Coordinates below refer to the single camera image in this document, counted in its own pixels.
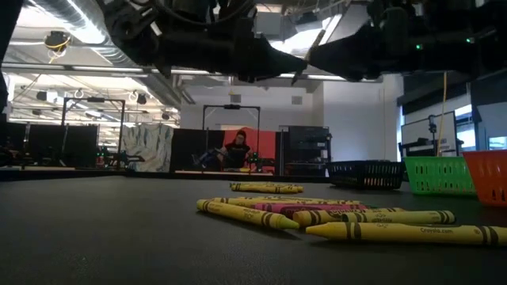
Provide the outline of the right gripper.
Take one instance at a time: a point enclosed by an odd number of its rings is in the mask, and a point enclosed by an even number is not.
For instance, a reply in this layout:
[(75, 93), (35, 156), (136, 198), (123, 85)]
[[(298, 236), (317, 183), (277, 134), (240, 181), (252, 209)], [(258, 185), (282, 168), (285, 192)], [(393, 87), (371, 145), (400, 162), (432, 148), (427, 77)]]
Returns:
[(313, 47), (308, 62), (349, 82), (376, 80), (383, 73), (458, 71), (473, 74), (480, 63), (480, 45), (473, 38), (410, 37), (386, 40), (379, 67), (375, 49), (379, 33), (363, 25), (351, 36)]

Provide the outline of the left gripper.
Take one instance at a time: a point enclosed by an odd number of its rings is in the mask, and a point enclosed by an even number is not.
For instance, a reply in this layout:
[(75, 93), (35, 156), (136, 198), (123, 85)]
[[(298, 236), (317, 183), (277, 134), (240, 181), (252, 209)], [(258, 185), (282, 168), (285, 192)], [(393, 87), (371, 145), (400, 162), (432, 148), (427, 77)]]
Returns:
[(304, 59), (275, 49), (263, 36), (254, 38), (254, 20), (240, 17), (209, 28), (170, 28), (156, 36), (154, 66), (166, 78), (172, 68), (232, 74), (254, 83), (307, 68)]

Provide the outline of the pink crayon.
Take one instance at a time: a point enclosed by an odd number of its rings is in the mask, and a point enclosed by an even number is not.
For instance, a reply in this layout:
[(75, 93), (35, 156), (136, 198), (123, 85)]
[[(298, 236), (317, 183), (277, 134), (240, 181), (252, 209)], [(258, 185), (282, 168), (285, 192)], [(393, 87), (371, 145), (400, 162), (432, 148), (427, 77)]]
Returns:
[(253, 208), (260, 211), (268, 211), (285, 215), (289, 218), (297, 211), (313, 211), (313, 210), (367, 210), (368, 208), (362, 204), (302, 204), (302, 203), (256, 203)]

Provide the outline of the long ceiling light strip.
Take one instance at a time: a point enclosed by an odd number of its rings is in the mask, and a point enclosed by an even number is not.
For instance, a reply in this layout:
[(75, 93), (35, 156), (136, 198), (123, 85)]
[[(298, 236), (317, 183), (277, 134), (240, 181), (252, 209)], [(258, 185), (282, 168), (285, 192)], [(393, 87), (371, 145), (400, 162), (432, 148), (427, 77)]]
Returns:
[[(161, 72), (157, 69), (151, 69), (151, 73), (160, 74)], [(208, 77), (224, 77), (231, 76), (229, 74), (221, 74), (221, 73), (210, 73), (206, 70), (186, 70), (186, 69), (172, 69), (170, 71), (171, 74), (176, 75), (192, 75), (192, 76), (208, 76)], [(294, 74), (280, 74), (274, 78), (276, 79), (292, 79)], [(310, 80), (310, 81), (329, 81), (329, 82), (346, 82), (346, 80), (342, 77), (335, 75), (324, 75), (324, 74), (302, 74), (299, 76), (299, 80)], [(363, 79), (363, 83), (380, 83), (381, 80), (379, 78), (371, 80), (371, 79)]]

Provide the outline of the red backdrop curtain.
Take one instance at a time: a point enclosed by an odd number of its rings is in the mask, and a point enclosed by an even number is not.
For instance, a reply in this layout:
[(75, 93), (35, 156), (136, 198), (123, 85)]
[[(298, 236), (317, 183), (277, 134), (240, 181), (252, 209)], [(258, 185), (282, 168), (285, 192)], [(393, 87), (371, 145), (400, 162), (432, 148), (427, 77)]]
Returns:
[[(257, 131), (251, 127), (242, 127), (240, 129), (246, 133), (246, 145), (250, 147), (250, 152), (257, 152), (261, 159), (276, 158), (276, 132), (275, 131)], [(223, 145), (232, 143), (237, 133), (237, 130), (225, 130)]]

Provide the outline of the black shelf rack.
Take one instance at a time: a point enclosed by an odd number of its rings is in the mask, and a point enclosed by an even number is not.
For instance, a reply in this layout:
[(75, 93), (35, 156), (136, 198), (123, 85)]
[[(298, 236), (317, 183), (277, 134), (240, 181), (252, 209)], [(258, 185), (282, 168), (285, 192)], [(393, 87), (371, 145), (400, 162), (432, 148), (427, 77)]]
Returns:
[(325, 177), (331, 162), (328, 127), (280, 126), (279, 172), (290, 177)]

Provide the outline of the person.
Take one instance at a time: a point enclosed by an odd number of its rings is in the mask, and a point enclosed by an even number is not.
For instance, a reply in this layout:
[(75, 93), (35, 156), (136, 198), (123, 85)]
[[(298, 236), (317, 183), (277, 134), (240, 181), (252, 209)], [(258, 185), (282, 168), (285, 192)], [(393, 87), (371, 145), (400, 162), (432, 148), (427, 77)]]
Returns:
[(202, 170), (223, 171), (225, 169), (241, 169), (245, 166), (246, 157), (251, 148), (246, 143), (246, 133), (237, 131), (234, 139), (222, 146), (204, 152), (201, 156), (192, 155), (193, 164)]

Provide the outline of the black backdrop panel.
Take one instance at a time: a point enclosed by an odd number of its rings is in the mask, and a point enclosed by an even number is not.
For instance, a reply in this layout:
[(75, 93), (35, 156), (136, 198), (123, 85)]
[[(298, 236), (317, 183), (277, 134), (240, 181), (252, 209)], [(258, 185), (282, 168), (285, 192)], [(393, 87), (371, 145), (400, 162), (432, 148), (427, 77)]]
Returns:
[(217, 158), (206, 162), (199, 159), (211, 149), (223, 146), (224, 131), (203, 131), (197, 129), (175, 129), (171, 144), (170, 172), (177, 170), (218, 169), (220, 163)]
[(98, 127), (0, 122), (0, 167), (92, 168)]

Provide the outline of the black plastic mesh basket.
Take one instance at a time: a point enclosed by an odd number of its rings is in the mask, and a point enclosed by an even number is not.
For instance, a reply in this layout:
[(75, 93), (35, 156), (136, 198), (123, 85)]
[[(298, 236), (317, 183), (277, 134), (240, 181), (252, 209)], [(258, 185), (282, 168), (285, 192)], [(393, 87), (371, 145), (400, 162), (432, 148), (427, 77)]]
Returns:
[(326, 164), (330, 183), (339, 188), (393, 190), (401, 187), (405, 166), (398, 161), (333, 161)]

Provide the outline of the green plastic mesh basket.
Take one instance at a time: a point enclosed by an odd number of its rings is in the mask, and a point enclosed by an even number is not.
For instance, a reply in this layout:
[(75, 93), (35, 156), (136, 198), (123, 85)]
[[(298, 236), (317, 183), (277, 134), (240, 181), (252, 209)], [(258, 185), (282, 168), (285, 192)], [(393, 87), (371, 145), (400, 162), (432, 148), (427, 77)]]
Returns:
[(408, 157), (404, 162), (415, 195), (476, 196), (463, 157)]

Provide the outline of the white patterned backdrop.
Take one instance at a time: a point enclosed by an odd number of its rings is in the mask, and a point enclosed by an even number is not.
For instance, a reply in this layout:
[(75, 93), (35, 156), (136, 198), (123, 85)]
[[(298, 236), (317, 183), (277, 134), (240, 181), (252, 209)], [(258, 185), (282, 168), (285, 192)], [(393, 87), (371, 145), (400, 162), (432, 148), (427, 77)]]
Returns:
[(136, 172), (170, 171), (173, 128), (163, 124), (141, 124), (122, 128), (122, 150), (127, 156), (140, 156), (128, 168)]

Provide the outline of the orange plastic mesh basket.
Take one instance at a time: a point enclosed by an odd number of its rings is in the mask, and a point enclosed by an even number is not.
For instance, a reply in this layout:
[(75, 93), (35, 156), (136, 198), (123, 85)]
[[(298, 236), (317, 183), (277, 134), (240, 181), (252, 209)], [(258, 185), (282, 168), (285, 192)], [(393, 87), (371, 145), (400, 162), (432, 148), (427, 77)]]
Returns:
[(507, 150), (463, 154), (478, 200), (487, 206), (507, 207)]

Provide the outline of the black table mat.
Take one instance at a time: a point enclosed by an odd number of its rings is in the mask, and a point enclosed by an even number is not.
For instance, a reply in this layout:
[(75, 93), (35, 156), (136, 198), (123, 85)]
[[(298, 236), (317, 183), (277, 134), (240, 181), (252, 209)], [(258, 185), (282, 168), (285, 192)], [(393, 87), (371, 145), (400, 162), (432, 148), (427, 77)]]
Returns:
[(200, 213), (220, 180), (0, 183), (0, 285), (507, 285), (507, 248), (343, 243)]

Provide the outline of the silver rectangular air duct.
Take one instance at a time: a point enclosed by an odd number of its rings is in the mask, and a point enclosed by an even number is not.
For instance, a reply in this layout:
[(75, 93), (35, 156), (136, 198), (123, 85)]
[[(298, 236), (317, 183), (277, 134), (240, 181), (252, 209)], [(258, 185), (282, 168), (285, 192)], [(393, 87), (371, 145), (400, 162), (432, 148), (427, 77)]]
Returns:
[(272, 47), (304, 56), (320, 32), (321, 44), (355, 33), (368, 19), (368, 0), (254, 0), (254, 31)]

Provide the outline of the black gantry frame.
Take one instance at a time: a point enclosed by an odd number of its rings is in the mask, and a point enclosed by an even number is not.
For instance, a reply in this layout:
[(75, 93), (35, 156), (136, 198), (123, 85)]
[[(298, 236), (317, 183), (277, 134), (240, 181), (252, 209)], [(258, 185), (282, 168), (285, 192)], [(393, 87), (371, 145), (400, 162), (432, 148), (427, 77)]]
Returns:
[(122, 128), (124, 126), (125, 115), (125, 100), (121, 99), (106, 99), (103, 97), (87, 97), (87, 98), (63, 98), (63, 111), (61, 116), (61, 127), (63, 129), (63, 141), (60, 151), (60, 157), (63, 159), (61, 163), (76, 167), (76, 168), (92, 168), (95, 169), (95, 160), (97, 150), (102, 148), (98, 146), (98, 134), (100, 124), (102, 121), (97, 122), (84, 122), (84, 126), (72, 126), (70, 120), (66, 120), (67, 113), (76, 108), (80, 111), (78, 104), (83, 101), (88, 103), (101, 103), (110, 102), (116, 107), (115, 102), (121, 104), (120, 121), (119, 125), (115, 125), (119, 129), (119, 141), (116, 152), (119, 154), (122, 151)]
[(261, 159), (260, 159), (260, 156), (259, 156), (259, 144), (260, 144), (260, 126), (261, 126), (261, 108), (259, 106), (243, 106), (243, 105), (240, 105), (240, 104), (223, 104), (223, 105), (220, 105), (220, 104), (205, 104), (203, 106), (203, 110), (202, 110), (202, 130), (205, 131), (206, 133), (206, 136), (205, 136), (205, 147), (206, 147), (206, 150), (208, 151), (209, 154), (213, 154), (215, 156), (217, 156), (218, 154), (222, 156), (222, 158), (227, 158), (227, 159), (231, 159), (230, 156), (228, 154), (226, 154), (225, 152), (223, 152), (221, 149), (218, 149), (218, 148), (214, 148), (212, 150), (209, 150), (208, 149), (208, 132), (209, 132), (209, 128), (206, 127), (206, 119), (207, 119), (207, 109), (208, 108), (223, 108), (223, 109), (227, 109), (227, 110), (240, 110), (242, 108), (248, 108), (248, 109), (255, 109), (257, 111), (257, 127), (256, 127), (256, 130), (257, 130), (257, 134), (256, 134), (256, 138), (257, 138), (257, 144), (256, 144), (256, 150), (250, 154), (246, 161), (248, 162), (248, 165), (251, 166), (252, 164), (255, 164), (256, 165), (256, 169), (255, 169), (255, 172), (261, 172), (262, 171), (262, 167), (261, 167)]

